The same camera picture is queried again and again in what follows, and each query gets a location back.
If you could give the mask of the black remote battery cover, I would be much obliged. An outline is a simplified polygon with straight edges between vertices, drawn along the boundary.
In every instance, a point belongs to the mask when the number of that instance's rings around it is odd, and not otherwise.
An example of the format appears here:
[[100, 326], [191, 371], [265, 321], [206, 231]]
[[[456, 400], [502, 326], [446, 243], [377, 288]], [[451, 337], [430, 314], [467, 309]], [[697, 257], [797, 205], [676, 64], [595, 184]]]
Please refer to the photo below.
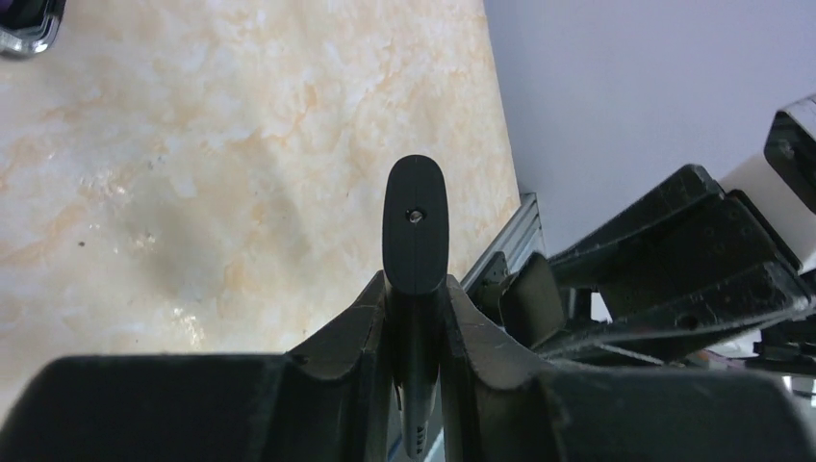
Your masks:
[[533, 349], [559, 331], [566, 322], [565, 310], [547, 258], [530, 254], [512, 274], [499, 298], [505, 331], [521, 345]]

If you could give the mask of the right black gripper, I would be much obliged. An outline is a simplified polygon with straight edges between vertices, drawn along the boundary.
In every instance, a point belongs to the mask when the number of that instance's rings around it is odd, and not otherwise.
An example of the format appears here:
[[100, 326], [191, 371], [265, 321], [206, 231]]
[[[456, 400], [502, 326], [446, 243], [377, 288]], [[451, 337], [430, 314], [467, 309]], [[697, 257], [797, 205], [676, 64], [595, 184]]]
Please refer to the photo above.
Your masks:
[[607, 323], [568, 322], [535, 349], [594, 364], [673, 362], [813, 312], [813, 279], [742, 192], [681, 167], [549, 259], [557, 284], [597, 293]]

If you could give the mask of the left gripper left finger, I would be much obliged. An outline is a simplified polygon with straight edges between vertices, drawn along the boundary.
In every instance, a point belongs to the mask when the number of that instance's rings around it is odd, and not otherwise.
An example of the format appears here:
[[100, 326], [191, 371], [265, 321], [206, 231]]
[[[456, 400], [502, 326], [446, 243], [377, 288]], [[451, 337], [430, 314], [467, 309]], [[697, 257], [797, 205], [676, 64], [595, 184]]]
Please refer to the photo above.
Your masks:
[[283, 354], [70, 356], [25, 387], [5, 461], [382, 461], [391, 379], [377, 273]]

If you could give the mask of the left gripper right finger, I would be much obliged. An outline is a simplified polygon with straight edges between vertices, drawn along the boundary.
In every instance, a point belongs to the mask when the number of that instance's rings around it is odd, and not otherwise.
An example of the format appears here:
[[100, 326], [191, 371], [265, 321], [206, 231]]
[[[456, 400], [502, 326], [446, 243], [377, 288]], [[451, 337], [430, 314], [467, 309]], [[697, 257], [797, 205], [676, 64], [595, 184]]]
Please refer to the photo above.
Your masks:
[[787, 391], [751, 372], [544, 360], [447, 282], [441, 353], [449, 461], [811, 461]]

